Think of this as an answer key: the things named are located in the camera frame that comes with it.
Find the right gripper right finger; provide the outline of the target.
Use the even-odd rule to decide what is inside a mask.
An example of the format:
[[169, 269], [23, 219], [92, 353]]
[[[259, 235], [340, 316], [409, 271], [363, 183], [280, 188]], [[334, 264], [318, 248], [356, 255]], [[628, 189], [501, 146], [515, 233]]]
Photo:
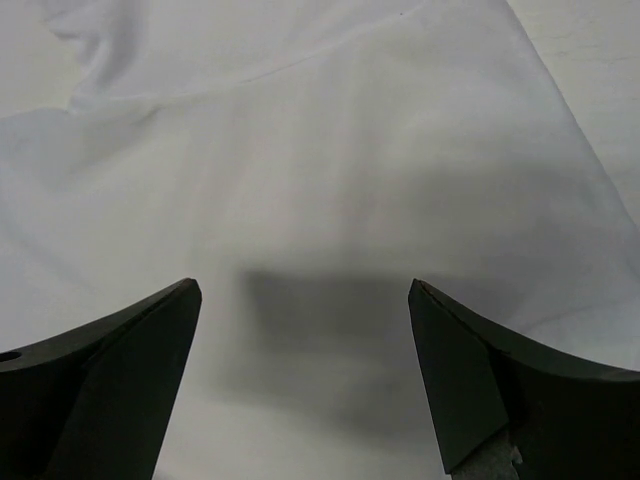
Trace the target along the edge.
[[450, 477], [638, 477], [636, 371], [531, 340], [421, 280], [412, 283], [408, 304]]

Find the white t-shirt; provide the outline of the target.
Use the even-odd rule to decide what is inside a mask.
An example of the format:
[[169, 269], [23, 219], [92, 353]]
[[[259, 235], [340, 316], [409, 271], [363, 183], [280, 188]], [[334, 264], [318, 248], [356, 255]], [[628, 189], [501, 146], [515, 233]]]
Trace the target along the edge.
[[5, 1], [1, 347], [184, 277], [159, 479], [440, 479], [407, 295], [639, 364], [639, 232], [503, 1]]

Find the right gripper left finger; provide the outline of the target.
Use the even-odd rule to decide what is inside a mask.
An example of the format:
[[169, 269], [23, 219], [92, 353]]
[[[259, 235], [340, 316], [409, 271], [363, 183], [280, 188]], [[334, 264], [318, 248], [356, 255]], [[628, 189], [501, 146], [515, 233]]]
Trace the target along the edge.
[[152, 478], [201, 303], [186, 278], [2, 353], [2, 478]]

